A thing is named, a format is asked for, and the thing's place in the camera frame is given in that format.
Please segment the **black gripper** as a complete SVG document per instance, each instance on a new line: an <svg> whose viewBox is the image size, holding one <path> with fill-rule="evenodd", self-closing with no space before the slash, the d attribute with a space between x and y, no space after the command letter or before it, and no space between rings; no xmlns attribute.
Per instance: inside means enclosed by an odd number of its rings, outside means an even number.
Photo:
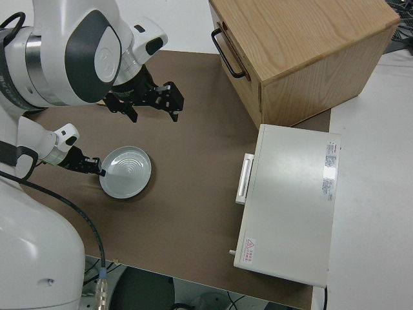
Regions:
<svg viewBox="0 0 413 310"><path fill-rule="evenodd" d="M184 107L184 97L176 84L172 81L166 82L162 87L152 87L143 95L126 94L115 95L112 91L108 93L103 102L112 112L124 112L124 114L136 123L138 114L133 107L153 107L168 112L173 122L178 122L179 113Z"/></svg>
<svg viewBox="0 0 413 310"><path fill-rule="evenodd" d="M85 156L81 149L76 146L72 146L67 152L66 157L61 162L61 167L85 174L96 174L102 177L106 175L106 170L101 170L101 160L99 158Z"/></svg>

